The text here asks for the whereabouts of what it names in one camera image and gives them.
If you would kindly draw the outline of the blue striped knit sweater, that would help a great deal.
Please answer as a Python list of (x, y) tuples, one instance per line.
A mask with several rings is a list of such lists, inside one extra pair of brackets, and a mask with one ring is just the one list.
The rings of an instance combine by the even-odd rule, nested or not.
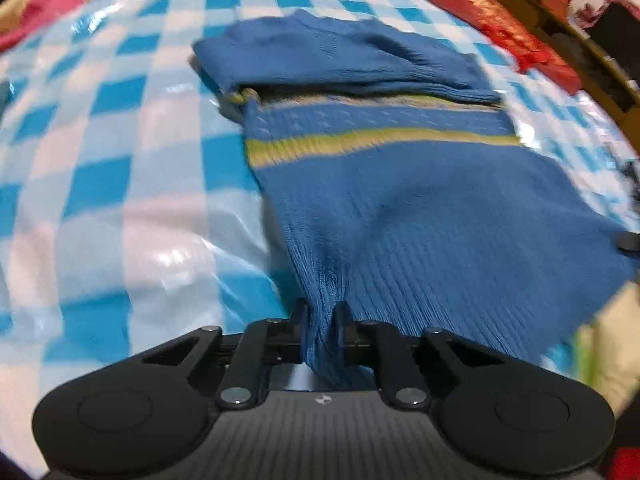
[(636, 274), (552, 158), (521, 144), (476, 58), (377, 20), (296, 11), (198, 40), (310, 307), (304, 356), (339, 387), (335, 309), (540, 356)]

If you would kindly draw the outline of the blue white checkered plastic sheet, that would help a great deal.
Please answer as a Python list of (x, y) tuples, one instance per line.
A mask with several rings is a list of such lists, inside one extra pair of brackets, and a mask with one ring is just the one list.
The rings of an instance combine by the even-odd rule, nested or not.
[(294, 296), (240, 128), (190, 63), (195, 40), (304, 9), (378, 18), (478, 57), (516, 128), (586, 202), (636, 230), (634, 151), (568, 96), (426, 0), (93, 0), (1, 59), (1, 449), (47, 470), (32, 412), (62, 382), (201, 325), (238, 332)]

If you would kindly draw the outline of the red printed tote bag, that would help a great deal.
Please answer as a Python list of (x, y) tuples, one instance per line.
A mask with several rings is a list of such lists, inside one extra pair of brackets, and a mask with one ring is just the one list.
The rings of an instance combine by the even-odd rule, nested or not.
[(485, 35), (495, 46), (511, 53), (518, 72), (536, 68), (570, 96), (582, 81), (556, 52), (533, 35), (497, 0), (431, 0), (435, 6), (465, 21)]

